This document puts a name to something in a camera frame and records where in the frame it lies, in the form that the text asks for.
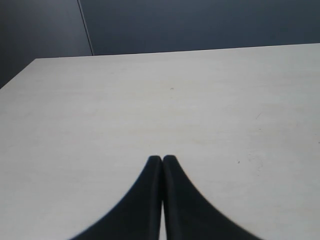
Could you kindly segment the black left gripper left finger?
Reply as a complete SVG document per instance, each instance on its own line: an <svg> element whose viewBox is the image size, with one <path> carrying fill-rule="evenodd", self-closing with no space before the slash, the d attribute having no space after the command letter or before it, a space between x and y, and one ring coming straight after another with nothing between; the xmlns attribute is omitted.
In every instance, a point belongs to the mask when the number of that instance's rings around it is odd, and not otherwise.
<svg viewBox="0 0 320 240"><path fill-rule="evenodd" d="M125 196L74 240L158 240L163 200L163 162L148 158Z"/></svg>

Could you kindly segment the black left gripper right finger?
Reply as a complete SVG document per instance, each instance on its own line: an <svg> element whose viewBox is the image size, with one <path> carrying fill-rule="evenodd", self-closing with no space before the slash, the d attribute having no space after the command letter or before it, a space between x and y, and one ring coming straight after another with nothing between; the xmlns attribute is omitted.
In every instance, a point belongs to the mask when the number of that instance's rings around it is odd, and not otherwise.
<svg viewBox="0 0 320 240"><path fill-rule="evenodd" d="M211 205L192 184L174 155L166 155L162 164L168 240L259 239Z"/></svg>

